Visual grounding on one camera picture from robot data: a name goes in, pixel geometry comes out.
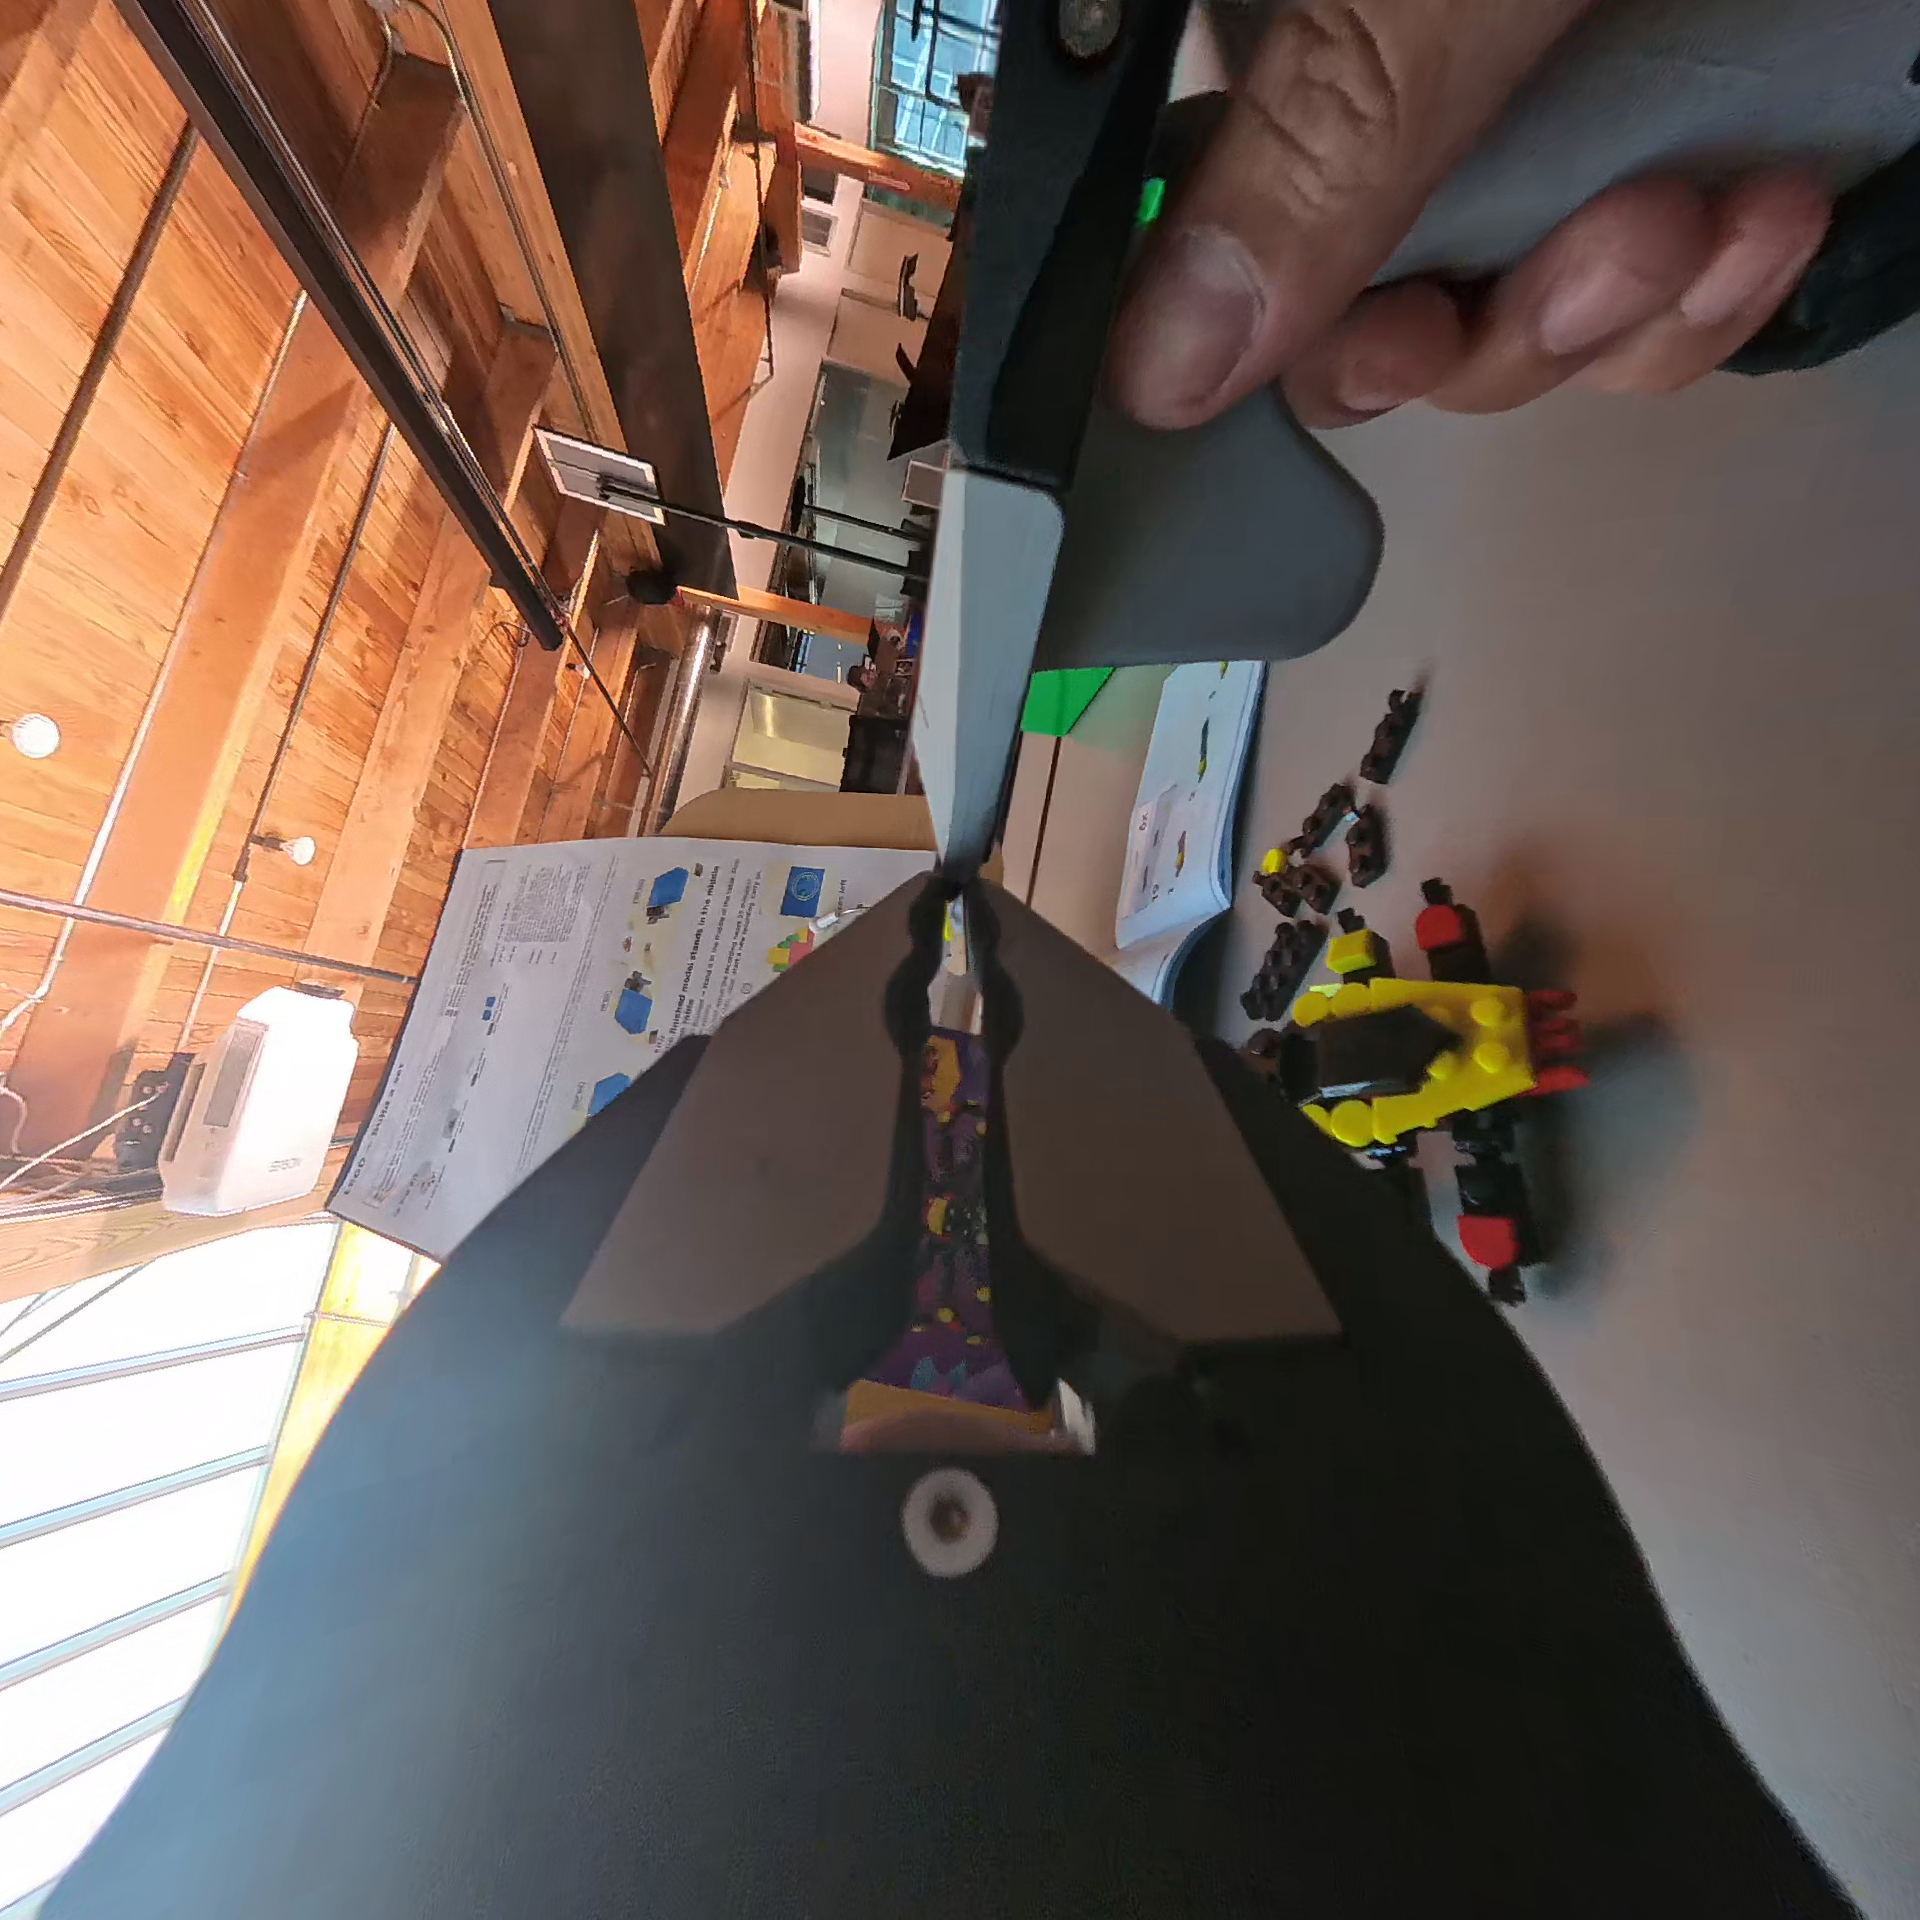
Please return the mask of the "white projector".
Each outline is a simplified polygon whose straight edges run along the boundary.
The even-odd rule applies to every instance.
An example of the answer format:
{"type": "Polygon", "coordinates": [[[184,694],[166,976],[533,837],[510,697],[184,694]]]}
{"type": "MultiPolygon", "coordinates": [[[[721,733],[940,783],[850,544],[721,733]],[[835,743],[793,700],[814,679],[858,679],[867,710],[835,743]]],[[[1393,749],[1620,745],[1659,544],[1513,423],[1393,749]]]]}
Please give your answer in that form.
{"type": "Polygon", "coordinates": [[[320,1183],[357,1068],[352,1003],[320,982],[249,999],[184,1078],[161,1143],[161,1203],[234,1215],[320,1183]]]}

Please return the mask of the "person's right hand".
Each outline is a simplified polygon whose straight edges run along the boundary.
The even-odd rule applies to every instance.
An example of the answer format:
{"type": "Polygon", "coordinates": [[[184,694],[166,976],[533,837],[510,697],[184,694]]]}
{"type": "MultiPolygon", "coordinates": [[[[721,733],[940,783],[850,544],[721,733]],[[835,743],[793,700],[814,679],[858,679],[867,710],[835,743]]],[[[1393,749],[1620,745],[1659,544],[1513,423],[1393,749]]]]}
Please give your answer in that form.
{"type": "Polygon", "coordinates": [[[1110,331],[1117,407],[1181,429],[1275,383],[1325,429],[1418,400],[1493,415],[1564,387],[1669,396],[1721,368],[1822,249],[1833,199],[1805,172],[1620,183],[1474,301],[1426,279],[1372,288],[1586,9],[1284,7],[1137,262],[1110,331]]]}

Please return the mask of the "lego instruction booklet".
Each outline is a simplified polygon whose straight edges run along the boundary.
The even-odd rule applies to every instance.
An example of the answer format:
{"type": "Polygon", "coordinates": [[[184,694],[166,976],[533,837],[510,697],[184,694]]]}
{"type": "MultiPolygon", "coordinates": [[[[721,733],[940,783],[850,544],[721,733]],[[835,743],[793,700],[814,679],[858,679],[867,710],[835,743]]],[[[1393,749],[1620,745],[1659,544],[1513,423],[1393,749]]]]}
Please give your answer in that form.
{"type": "Polygon", "coordinates": [[[1160,692],[1124,833],[1114,965],[1163,1007],[1192,949],[1232,907],[1242,782],[1264,679],[1264,663],[1185,663],[1160,692]]]}

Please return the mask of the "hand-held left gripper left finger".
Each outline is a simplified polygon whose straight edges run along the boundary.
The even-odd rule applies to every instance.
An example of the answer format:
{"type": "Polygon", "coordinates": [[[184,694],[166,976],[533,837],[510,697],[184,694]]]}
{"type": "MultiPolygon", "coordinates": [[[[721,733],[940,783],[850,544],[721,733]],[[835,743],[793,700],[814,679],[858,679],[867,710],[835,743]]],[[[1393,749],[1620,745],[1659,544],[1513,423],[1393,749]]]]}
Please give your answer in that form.
{"type": "Polygon", "coordinates": [[[947,905],[940,876],[907,876],[708,1035],[568,1332],[721,1336],[795,1299],[822,1373],[865,1373],[901,1342],[947,905]]]}

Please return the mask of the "black ceiling rail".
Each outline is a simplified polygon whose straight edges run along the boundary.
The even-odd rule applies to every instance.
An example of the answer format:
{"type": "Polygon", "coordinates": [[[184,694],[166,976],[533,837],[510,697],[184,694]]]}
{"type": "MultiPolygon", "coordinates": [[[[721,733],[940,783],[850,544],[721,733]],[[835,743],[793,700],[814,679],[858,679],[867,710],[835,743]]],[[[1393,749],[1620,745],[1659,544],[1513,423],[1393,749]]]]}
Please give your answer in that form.
{"type": "Polygon", "coordinates": [[[216,13],[193,1],[121,1],[117,9],[488,560],[522,627],[546,651],[568,649],[571,628],[561,599],[544,584],[466,435],[432,388],[426,360],[216,13]]]}

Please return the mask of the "yellow black red lego model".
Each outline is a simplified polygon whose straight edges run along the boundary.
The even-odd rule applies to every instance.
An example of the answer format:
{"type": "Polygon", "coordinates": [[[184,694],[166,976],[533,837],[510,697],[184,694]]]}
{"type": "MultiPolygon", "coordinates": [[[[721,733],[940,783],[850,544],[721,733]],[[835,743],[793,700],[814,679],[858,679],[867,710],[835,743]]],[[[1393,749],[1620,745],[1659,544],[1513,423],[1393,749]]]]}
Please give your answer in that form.
{"type": "Polygon", "coordinates": [[[1293,999],[1250,1052],[1333,1143],[1384,1171],[1413,1168],[1429,1135],[1453,1148],[1457,1243],[1505,1307],[1524,1305],[1545,1237],[1520,1159],[1532,1100],[1592,1084],[1578,996],[1496,976],[1474,910],[1429,877],[1413,940],[1424,976],[1396,972],[1345,910],[1333,980],[1293,999]]]}

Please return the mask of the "group of dark lego pieces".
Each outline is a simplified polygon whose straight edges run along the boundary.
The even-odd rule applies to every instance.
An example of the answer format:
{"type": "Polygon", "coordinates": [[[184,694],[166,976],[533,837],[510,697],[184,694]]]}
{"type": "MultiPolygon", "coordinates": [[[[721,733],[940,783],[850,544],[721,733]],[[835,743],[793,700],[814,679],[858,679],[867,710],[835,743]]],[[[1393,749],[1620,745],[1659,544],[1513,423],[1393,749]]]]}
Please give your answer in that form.
{"type": "Polygon", "coordinates": [[[1240,996],[1256,1023],[1282,1023],[1310,974],[1331,961],[1334,937],[1360,927],[1349,896],[1373,886],[1389,868],[1384,790],[1401,768],[1424,704],[1426,683],[1394,687],[1358,769],[1331,782],[1293,833],[1260,855],[1250,884],[1278,924],[1240,996]]]}

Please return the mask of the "tan cardboard panel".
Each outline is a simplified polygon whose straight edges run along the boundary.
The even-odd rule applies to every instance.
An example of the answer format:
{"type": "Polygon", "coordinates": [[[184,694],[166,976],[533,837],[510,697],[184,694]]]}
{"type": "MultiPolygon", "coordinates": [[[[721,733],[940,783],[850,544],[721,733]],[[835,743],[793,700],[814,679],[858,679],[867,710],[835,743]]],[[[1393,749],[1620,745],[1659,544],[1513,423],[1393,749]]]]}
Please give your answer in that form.
{"type": "Polygon", "coordinates": [[[789,847],[938,851],[924,796],[795,787],[713,788],[682,801],[658,833],[789,847]]]}

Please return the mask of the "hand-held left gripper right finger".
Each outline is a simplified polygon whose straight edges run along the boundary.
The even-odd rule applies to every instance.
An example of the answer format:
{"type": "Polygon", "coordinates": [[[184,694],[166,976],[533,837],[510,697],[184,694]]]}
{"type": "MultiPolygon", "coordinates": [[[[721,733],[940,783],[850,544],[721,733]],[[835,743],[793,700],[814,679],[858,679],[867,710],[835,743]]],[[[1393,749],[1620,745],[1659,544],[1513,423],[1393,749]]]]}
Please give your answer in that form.
{"type": "Polygon", "coordinates": [[[1342,1325],[1193,1032],[1002,886],[964,892],[993,1305],[1020,1381],[1133,1381],[1342,1325]]]}

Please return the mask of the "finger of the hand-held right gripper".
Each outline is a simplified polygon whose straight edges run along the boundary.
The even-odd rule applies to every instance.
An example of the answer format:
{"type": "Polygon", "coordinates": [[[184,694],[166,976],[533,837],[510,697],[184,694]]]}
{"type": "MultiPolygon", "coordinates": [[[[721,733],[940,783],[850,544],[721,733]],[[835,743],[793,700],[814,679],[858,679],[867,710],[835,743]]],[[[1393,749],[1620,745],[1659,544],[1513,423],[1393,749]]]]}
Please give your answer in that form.
{"type": "Polygon", "coordinates": [[[1181,429],[1094,400],[1036,667],[1310,655],[1353,624],[1384,551],[1372,493],[1275,390],[1181,429]]]}
{"type": "Polygon", "coordinates": [[[947,470],[912,745],[952,879],[979,876],[993,851],[1064,533],[1048,492],[947,470]]]}

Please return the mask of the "rectangular ceiling light panel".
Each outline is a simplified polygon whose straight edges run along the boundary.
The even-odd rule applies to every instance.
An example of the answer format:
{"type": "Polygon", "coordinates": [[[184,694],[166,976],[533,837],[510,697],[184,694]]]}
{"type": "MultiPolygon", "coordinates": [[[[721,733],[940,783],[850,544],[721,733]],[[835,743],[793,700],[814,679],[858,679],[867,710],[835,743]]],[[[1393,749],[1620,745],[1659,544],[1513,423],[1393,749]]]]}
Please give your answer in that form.
{"type": "Polygon", "coordinates": [[[649,525],[666,523],[658,475],[644,459],[573,439],[549,424],[534,428],[534,446],[563,496],[649,525]]]}

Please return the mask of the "large white printed sheet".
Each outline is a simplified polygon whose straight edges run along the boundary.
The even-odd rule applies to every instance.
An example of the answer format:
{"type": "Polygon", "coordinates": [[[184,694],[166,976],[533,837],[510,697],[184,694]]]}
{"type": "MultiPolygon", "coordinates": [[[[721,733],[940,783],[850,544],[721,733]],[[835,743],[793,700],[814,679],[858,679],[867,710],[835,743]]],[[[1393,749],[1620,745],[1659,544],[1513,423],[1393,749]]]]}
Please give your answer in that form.
{"type": "Polygon", "coordinates": [[[674,1045],[933,865],[677,833],[462,852],[328,1212],[444,1261],[674,1045]]]}

